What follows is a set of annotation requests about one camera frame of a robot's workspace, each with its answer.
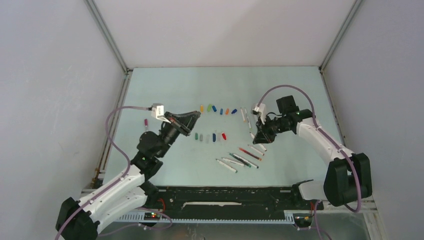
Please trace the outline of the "maroon pen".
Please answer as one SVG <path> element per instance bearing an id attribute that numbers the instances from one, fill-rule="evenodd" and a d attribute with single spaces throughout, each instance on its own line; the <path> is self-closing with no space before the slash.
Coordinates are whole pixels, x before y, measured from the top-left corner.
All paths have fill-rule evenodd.
<path id="1" fill-rule="evenodd" d="M 252 139 L 255 140 L 255 135 L 252 132 L 250 132 L 249 134 L 252 137 Z M 267 151 L 266 147 L 262 143 L 255 143 L 255 145 L 258 145 L 264 152 Z"/>

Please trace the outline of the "light green pen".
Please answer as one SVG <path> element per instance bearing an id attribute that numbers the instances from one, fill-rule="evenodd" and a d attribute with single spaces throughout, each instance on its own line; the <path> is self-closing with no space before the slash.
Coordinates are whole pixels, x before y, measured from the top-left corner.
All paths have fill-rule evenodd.
<path id="1" fill-rule="evenodd" d="M 246 108 L 244 108 L 244 115 L 245 115 L 245 118 L 246 118 L 246 121 L 247 121 L 247 124 L 248 124 L 249 130 L 251 131 L 251 130 L 252 130 L 252 125 L 251 125 L 251 121 L 250 121 L 250 118 L 249 118 L 249 114 L 248 114 L 248 111 L 247 111 L 247 109 L 246 109 Z"/>

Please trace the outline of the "orange red gel pen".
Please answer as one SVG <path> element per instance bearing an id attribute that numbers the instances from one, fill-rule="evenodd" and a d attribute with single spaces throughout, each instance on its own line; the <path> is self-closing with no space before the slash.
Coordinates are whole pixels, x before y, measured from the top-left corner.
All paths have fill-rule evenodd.
<path id="1" fill-rule="evenodd" d="M 258 161 L 262 161 L 262 158 L 261 157 L 254 155 L 253 153 L 245 150 L 244 148 L 239 147 L 238 149 L 241 152 L 243 152 L 244 154 L 246 154 L 246 155 L 248 155 L 248 156 L 250 156 L 250 157 L 252 157 L 252 158 L 254 158 L 254 159 L 258 160 Z"/>

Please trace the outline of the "yellow pen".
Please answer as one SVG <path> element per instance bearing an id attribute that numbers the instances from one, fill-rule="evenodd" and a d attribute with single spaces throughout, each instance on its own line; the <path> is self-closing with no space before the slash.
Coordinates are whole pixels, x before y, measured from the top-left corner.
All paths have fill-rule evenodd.
<path id="1" fill-rule="evenodd" d="M 246 122 L 247 121 L 246 120 L 246 114 L 245 114 L 245 111 L 244 111 L 244 108 L 243 107 L 240 107 L 240 114 L 242 116 L 243 122 Z"/>

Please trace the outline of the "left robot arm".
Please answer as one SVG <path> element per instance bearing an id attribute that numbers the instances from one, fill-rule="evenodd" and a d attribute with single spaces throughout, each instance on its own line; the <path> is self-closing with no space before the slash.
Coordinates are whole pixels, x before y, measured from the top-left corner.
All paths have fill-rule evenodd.
<path id="1" fill-rule="evenodd" d="M 149 181 L 162 167 L 164 157 L 179 135 L 189 136 L 199 111 L 174 114 L 159 106 L 148 108 L 162 122 L 158 133 L 146 131 L 139 137 L 133 159 L 125 155 L 127 166 L 110 181 L 81 197 L 69 197 L 60 207 L 56 239 L 95 240 L 101 232 L 127 212 L 158 202 L 158 189 Z"/>

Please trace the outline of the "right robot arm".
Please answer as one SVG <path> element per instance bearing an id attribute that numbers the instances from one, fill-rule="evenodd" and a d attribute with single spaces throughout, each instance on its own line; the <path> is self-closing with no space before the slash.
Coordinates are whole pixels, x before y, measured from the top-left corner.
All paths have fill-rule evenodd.
<path id="1" fill-rule="evenodd" d="M 257 116 L 254 144 L 271 144 L 280 133 L 293 132 L 304 139 L 321 157 L 326 169 L 324 180 L 305 180 L 293 185 L 291 204 L 304 209 L 311 200 L 328 201 L 335 207 L 368 198 L 373 193 L 371 165 L 364 153 L 354 153 L 328 134 L 311 109 L 299 109 L 289 95 L 276 100 L 279 115 L 270 118 L 264 103 L 255 103 Z"/>

